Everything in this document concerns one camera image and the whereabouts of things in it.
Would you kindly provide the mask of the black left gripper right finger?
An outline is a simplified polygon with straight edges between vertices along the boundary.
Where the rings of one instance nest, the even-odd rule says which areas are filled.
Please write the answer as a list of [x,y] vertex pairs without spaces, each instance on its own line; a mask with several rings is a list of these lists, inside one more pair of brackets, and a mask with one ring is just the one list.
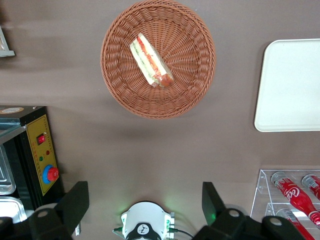
[[194,236],[196,240],[249,240],[245,233],[246,216],[227,208],[211,182],[202,184],[202,211],[207,222]]

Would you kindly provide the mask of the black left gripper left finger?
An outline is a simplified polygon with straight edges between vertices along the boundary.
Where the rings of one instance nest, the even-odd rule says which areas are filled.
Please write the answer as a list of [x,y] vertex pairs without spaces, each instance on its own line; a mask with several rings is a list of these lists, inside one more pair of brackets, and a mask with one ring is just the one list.
[[90,205],[87,181],[77,182],[55,205],[38,208],[29,218],[33,240],[71,240]]

